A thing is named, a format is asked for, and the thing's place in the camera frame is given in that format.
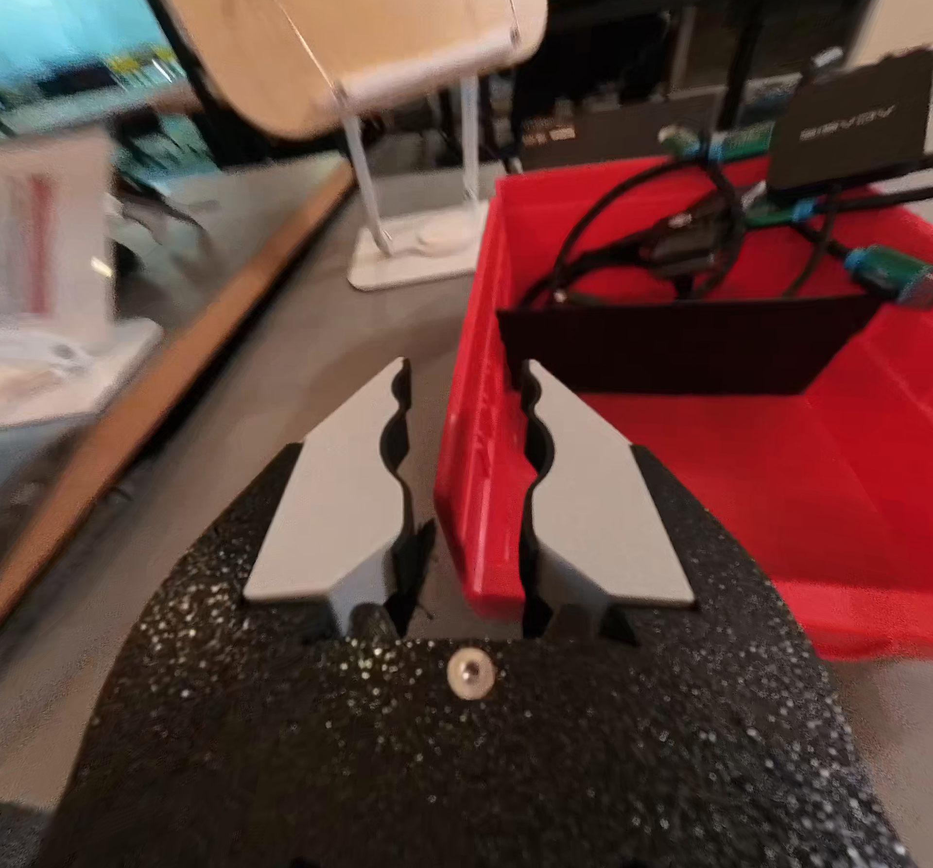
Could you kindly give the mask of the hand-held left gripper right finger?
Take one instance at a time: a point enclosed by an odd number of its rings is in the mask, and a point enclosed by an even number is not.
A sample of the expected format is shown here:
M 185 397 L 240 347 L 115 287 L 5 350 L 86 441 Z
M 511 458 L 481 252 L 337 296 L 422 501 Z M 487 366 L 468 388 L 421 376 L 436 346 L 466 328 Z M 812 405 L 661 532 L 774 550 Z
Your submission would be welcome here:
M 633 637 L 630 610 L 693 612 L 695 593 L 632 442 L 540 361 L 520 375 L 523 637 Z

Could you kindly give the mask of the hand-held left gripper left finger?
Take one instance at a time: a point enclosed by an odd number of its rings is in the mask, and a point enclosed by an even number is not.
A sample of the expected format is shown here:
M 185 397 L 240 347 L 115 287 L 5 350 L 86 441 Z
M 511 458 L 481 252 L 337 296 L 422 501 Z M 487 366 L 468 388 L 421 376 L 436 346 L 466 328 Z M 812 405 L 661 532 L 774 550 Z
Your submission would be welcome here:
M 242 589 L 257 605 L 309 604 L 337 634 L 361 605 L 401 590 L 395 555 L 413 532 L 398 469 L 409 452 L 411 364 L 398 357 L 303 438 Z

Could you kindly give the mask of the red plastic bin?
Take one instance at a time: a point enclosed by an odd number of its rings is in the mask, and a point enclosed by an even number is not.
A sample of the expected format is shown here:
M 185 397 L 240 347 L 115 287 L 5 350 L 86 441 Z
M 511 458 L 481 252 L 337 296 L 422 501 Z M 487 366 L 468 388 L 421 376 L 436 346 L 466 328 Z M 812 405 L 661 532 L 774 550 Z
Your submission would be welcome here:
M 519 527 L 533 472 L 496 312 L 519 308 L 586 209 L 659 164 L 642 158 L 503 177 L 473 279 L 441 435 L 434 501 L 468 602 L 518 620 Z M 812 246 L 750 234 L 710 298 L 785 298 Z M 637 268 L 590 274 L 601 305 L 674 302 Z M 828 256 L 796 298 L 868 294 Z M 796 395 L 579 393 L 647 447 L 758 561 L 829 660 L 920 656 L 932 645 L 931 310 L 881 301 Z

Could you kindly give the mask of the black usb cable green plug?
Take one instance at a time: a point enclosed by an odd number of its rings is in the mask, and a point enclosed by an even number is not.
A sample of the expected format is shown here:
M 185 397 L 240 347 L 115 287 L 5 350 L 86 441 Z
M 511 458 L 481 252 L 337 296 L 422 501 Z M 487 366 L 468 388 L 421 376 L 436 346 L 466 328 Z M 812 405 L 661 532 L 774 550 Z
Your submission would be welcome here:
M 780 204 L 762 195 L 754 200 L 744 200 L 742 204 L 745 227 L 757 230 L 809 220 L 818 212 L 820 198 L 800 198 Z

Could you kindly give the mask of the black bin divider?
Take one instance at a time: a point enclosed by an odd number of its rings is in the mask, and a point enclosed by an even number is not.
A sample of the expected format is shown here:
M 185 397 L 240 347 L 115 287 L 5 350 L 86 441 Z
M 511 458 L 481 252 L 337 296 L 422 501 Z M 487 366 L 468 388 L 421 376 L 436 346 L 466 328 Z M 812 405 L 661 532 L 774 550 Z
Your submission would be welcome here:
M 868 294 L 496 312 L 514 386 L 537 361 L 578 393 L 796 395 L 869 324 Z

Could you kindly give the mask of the wood edged table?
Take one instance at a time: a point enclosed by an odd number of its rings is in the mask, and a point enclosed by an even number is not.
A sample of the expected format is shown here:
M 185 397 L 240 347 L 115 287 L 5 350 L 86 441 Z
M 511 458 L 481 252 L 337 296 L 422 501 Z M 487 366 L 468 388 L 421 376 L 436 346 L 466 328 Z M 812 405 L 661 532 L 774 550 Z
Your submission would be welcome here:
M 98 412 L 2 431 L 2 622 L 159 437 L 353 181 L 334 152 L 190 175 L 157 184 L 190 218 L 169 218 L 162 243 L 123 222 L 119 242 L 137 267 L 118 279 L 118 322 L 145 318 L 160 334 Z

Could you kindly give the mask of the black equipment box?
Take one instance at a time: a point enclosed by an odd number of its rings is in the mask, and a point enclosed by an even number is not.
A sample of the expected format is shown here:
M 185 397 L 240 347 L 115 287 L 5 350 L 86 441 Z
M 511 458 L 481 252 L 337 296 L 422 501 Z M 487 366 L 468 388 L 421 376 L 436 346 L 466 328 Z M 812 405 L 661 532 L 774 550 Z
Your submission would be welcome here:
M 663 155 L 660 130 L 713 128 L 722 96 L 709 90 L 536 118 L 521 131 L 518 159 L 523 170 L 534 171 Z

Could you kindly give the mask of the white red printed box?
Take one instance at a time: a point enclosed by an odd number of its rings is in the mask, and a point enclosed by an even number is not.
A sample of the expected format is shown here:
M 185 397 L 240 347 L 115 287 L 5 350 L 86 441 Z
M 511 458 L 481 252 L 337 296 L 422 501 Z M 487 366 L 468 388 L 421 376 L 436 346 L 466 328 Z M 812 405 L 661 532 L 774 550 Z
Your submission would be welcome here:
M 2 326 L 82 345 L 114 322 L 106 198 L 113 145 L 101 126 L 3 139 Z

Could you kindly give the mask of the wooden board on white stand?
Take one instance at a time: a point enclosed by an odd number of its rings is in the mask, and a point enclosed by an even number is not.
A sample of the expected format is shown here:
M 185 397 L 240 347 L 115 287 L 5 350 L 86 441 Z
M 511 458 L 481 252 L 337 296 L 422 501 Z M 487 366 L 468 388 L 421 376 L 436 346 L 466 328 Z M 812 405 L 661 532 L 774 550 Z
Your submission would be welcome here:
M 347 271 L 357 291 L 474 273 L 489 210 L 480 194 L 483 75 L 539 47 L 547 0 L 164 0 L 220 100 L 284 139 L 342 124 L 365 214 Z M 362 119 L 460 85 L 463 195 L 383 219 Z

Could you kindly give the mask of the black framed screen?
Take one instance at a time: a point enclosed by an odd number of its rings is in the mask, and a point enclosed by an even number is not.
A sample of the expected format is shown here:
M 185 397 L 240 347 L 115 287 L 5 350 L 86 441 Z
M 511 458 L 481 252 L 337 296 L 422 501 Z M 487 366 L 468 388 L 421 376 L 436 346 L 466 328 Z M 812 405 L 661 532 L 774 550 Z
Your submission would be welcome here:
M 1 0 L 2 136 L 203 110 L 148 0 Z

